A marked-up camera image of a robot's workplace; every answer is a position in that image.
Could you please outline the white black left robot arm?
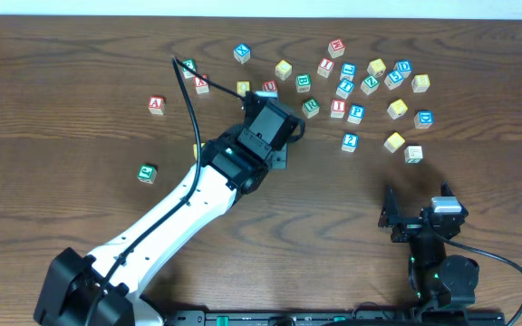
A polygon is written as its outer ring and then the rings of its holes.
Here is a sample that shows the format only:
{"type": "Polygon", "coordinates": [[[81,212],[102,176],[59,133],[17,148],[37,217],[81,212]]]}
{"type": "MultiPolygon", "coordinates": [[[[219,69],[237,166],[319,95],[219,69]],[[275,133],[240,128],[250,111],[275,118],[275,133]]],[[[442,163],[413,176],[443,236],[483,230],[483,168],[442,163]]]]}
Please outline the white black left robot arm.
{"type": "Polygon", "coordinates": [[[289,131],[236,125],[208,141],[173,191],[109,242],[81,256],[71,247],[51,262],[34,309],[40,325],[161,325],[142,293],[201,228],[255,191],[289,131]]]}

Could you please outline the green R wooden block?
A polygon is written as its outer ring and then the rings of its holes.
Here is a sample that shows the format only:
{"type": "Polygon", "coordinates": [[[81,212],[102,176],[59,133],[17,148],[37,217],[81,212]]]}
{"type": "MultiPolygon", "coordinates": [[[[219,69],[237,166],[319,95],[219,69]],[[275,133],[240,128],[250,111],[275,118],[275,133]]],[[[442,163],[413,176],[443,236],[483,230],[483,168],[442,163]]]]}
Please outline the green R wooden block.
{"type": "Polygon", "coordinates": [[[320,105],[315,98],[311,98],[302,104],[302,112],[308,119],[318,114],[319,110],[320,105]]]}

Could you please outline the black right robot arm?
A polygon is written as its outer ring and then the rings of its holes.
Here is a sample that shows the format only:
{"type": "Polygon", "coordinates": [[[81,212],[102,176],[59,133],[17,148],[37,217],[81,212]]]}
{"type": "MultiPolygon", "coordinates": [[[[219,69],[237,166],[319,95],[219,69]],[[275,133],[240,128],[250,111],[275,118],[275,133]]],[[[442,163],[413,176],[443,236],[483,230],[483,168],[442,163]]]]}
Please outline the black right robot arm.
{"type": "Polygon", "coordinates": [[[460,232],[468,210],[449,186],[415,217],[402,216],[390,187],[384,194],[378,226],[391,229],[391,241],[410,248],[409,279],[424,305],[433,309],[466,307],[476,301],[479,265],[462,255],[448,255],[445,243],[460,232]]]}

